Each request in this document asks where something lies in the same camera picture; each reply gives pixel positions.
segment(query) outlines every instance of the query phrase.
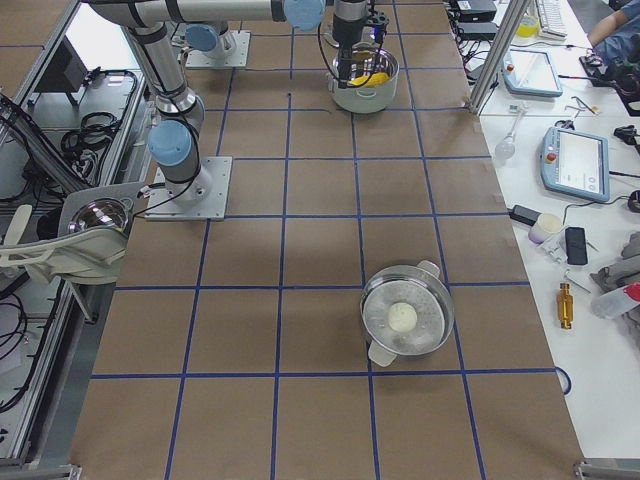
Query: pot handle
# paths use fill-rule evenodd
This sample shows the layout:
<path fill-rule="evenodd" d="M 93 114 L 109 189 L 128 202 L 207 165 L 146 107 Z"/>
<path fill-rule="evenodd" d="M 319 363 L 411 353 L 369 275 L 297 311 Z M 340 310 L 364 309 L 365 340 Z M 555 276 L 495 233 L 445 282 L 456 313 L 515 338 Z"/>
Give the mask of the pot handle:
<path fill-rule="evenodd" d="M 369 92 L 365 93 L 365 91 L 361 88 L 356 88 L 356 95 L 360 98 L 373 98 L 376 96 L 376 91 L 373 88 L 368 88 Z"/>
<path fill-rule="evenodd" d="M 436 278 L 440 278 L 440 267 L 429 260 L 423 260 L 418 264 L 418 268 L 421 268 L 427 273 L 430 273 Z"/>
<path fill-rule="evenodd" d="M 395 353 L 390 352 L 375 340 L 371 341 L 371 345 L 369 345 L 369 358 L 373 363 L 381 367 L 388 367 L 396 357 L 397 355 Z"/>

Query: yellow object in pot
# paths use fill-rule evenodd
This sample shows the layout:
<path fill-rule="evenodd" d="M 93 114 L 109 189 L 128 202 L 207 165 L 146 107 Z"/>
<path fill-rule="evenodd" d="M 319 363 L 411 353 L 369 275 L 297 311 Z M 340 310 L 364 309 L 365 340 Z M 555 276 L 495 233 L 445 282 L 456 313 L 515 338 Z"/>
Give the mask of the yellow object in pot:
<path fill-rule="evenodd" d="M 354 78 L 349 81 L 349 85 L 353 85 L 354 87 L 375 87 L 377 85 L 382 85 L 386 83 L 391 77 L 386 72 L 378 72 L 371 75 L 371 79 L 369 79 L 369 74 L 362 75 L 361 77 Z"/>
<path fill-rule="evenodd" d="M 516 35 L 519 37 L 530 37 L 538 32 L 538 19 L 525 15 L 520 21 L 520 26 L 516 30 Z"/>

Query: cooking pot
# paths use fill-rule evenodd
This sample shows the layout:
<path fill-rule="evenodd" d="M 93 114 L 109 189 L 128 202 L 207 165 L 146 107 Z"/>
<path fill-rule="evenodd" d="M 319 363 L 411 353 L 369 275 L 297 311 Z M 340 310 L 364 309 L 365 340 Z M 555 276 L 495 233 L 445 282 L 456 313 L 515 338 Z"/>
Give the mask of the cooking pot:
<path fill-rule="evenodd" d="M 362 293 L 360 312 L 370 337 L 369 358 L 381 367 L 397 356 L 440 348 L 453 329 L 453 300 L 438 279 L 440 268 L 423 261 L 376 273 Z"/>

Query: black electronic device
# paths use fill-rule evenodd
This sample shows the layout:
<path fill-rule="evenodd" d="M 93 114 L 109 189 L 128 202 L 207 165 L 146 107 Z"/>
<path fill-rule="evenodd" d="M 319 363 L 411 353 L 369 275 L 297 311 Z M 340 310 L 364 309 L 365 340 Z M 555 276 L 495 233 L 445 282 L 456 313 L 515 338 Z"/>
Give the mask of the black electronic device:
<path fill-rule="evenodd" d="M 522 205 L 514 205 L 509 209 L 509 217 L 516 222 L 524 223 L 533 227 L 540 216 L 540 212 L 523 207 Z"/>
<path fill-rule="evenodd" d="M 492 0 L 449 0 L 449 5 L 459 22 L 491 22 L 497 11 Z"/>
<path fill-rule="evenodd" d="M 458 22 L 460 40 L 491 41 L 498 34 L 498 27 L 492 22 Z"/>
<path fill-rule="evenodd" d="M 564 239 L 567 246 L 567 263 L 569 265 L 587 264 L 587 240 L 584 236 L 584 228 L 567 227 L 564 231 Z"/>
<path fill-rule="evenodd" d="M 69 39 L 64 37 L 34 91 L 36 93 L 75 93 L 80 90 L 86 74 L 87 67 L 80 55 Z"/>

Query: power adapter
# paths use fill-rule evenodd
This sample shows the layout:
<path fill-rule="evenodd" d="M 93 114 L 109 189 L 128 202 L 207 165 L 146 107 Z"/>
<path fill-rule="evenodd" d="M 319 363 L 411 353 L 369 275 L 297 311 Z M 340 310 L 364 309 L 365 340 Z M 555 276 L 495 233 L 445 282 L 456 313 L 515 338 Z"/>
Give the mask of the power adapter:
<path fill-rule="evenodd" d="M 461 40 L 485 40 L 490 42 L 498 34 L 498 27 L 492 22 L 458 22 L 458 36 Z"/>

